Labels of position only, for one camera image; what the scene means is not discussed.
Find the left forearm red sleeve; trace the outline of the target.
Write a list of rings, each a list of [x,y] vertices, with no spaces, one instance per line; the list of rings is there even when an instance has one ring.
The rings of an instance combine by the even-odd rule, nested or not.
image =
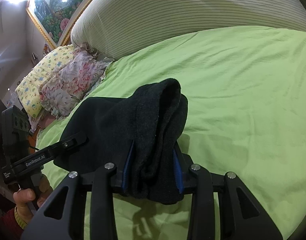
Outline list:
[[[16,207],[0,217],[0,239],[20,239],[26,223],[18,216]]]

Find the left hand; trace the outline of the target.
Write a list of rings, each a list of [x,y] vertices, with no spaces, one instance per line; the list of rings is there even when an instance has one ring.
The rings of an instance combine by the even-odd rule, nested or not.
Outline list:
[[[49,195],[53,192],[53,188],[50,186],[47,176],[41,175],[39,182],[40,195],[37,199],[37,206],[41,207],[47,200]],[[35,192],[33,189],[19,190],[13,194],[14,201],[16,203],[16,214],[24,223],[28,224],[33,218],[33,213],[28,207],[28,203],[35,200]]]

